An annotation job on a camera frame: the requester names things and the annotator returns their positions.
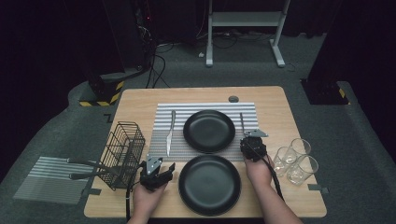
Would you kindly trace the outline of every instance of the human hand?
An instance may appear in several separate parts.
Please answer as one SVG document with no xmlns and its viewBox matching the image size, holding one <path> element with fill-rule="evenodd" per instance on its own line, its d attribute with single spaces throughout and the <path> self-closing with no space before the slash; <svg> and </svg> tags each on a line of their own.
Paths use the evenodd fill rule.
<svg viewBox="0 0 396 224">
<path fill-rule="evenodd" d="M 134 214 L 128 221 L 128 224 L 147 223 L 163 196 L 163 192 L 167 185 L 166 183 L 152 192 L 141 184 L 138 184 L 136 188 L 134 188 Z"/>
<path fill-rule="evenodd" d="M 270 156 L 265 156 L 264 159 L 268 161 L 272 167 L 274 163 Z M 252 161 L 245 158 L 245 165 L 247 167 L 247 178 L 252 183 L 253 187 L 270 186 L 272 181 L 271 172 L 264 161 Z"/>
</svg>

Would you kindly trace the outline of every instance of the metal stand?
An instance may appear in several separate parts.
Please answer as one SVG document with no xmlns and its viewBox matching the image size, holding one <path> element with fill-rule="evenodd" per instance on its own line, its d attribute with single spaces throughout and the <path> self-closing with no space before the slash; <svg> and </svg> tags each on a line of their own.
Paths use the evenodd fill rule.
<svg viewBox="0 0 396 224">
<path fill-rule="evenodd" d="M 213 66 L 212 29 L 214 26 L 276 26 L 276 37 L 270 40 L 271 48 L 279 67 L 285 67 L 278 43 L 288 14 L 290 0 L 285 1 L 282 11 L 278 12 L 213 12 L 209 0 L 208 29 L 206 46 L 206 66 Z"/>
</svg>

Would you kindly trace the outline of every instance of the black wire basket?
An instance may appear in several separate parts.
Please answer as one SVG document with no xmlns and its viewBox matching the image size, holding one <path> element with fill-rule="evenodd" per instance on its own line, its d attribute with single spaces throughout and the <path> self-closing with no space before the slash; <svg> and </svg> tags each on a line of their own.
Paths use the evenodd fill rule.
<svg viewBox="0 0 396 224">
<path fill-rule="evenodd" d="M 110 132 L 101 163 L 114 172 L 103 172 L 99 177 L 113 190 L 128 189 L 136 177 L 140 157 L 146 143 L 135 122 L 121 121 L 114 132 Z"/>
</svg>

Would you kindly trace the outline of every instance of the black plate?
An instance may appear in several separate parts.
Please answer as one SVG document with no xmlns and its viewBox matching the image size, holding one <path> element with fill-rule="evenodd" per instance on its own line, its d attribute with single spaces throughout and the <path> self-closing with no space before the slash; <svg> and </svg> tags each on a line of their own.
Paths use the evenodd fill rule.
<svg viewBox="0 0 396 224">
<path fill-rule="evenodd" d="M 217 110 L 202 110 L 184 124 L 184 138 L 194 149 L 214 153 L 226 148 L 235 137 L 233 121 Z"/>
<path fill-rule="evenodd" d="M 178 191 L 184 204 L 195 213 L 218 216 L 238 201 L 241 178 L 230 161 L 215 155 L 199 156 L 183 167 Z"/>
</svg>

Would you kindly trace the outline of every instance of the knife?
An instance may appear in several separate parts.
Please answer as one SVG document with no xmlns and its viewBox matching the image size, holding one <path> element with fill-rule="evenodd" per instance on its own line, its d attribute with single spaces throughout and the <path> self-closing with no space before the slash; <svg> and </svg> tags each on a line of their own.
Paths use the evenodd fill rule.
<svg viewBox="0 0 396 224">
<path fill-rule="evenodd" d="M 169 157 L 169 153 L 171 151 L 172 133 L 173 133 L 173 129 L 175 126 L 175 117 L 176 117 L 176 111 L 172 110 L 171 130 L 169 131 L 169 134 L 166 137 L 166 154 L 168 155 L 168 157 Z"/>
</svg>

